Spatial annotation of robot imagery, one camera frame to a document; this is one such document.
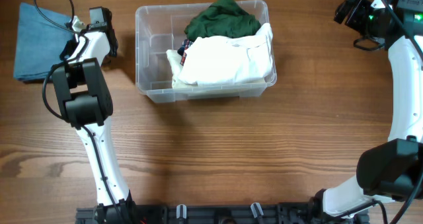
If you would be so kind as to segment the blue cloth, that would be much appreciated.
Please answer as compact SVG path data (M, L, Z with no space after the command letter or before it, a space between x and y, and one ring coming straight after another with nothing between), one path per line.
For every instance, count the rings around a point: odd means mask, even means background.
M21 3L13 77L24 82L44 79L72 39L74 34L48 22L35 6Z

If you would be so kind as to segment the cream cloth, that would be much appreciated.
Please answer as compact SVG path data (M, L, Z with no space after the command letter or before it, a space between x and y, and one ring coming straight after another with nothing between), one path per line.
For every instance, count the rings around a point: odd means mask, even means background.
M272 60L249 61L243 54L241 60L230 59L224 53L223 59L206 56L201 59L193 55L180 64L181 56L175 50L167 50L167 59L172 71L172 88L208 87L214 85L239 85L263 83L272 72Z

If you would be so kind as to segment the plaid flannel cloth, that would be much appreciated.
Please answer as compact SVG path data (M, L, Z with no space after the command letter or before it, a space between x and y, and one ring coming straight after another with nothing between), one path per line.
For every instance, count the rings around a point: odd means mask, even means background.
M178 55L180 55L181 61L180 64L184 65L185 59L186 59L186 50L193 44L193 41L189 40L189 39L185 39L181 45L181 47L179 47L179 49L177 50Z

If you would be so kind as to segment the dark green cloth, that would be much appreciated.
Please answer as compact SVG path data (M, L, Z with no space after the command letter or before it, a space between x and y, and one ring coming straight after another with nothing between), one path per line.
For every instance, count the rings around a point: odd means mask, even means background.
M240 38L255 35L261 23L235 0L217 0L195 16L184 29L187 39L225 36Z

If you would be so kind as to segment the white cloth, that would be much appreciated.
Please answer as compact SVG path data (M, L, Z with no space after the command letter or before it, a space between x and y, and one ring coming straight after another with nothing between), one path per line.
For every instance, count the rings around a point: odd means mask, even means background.
M272 72L273 33L269 23L253 36L197 38L185 50L178 80L187 85L238 85L258 81Z

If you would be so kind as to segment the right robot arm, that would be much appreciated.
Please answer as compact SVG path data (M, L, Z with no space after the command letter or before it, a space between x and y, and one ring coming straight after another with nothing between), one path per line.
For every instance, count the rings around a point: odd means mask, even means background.
M422 0L344 0L334 20L388 52L393 118L386 143L364 152L356 173L320 190L290 217L306 223L365 223L371 207L399 202L397 223L422 198Z

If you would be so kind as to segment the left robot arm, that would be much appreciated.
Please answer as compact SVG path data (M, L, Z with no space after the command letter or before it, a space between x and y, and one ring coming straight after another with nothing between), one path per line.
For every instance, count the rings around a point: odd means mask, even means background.
M61 63L49 74L62 120L76 129L93 172L96 207L80 209L78 223L140 223L137 206L124 180L111 136L113 103L101 71L105 57L117 55L118 41L112 13L105 7L90 9L90 23L73 19L76 31L60 54Z

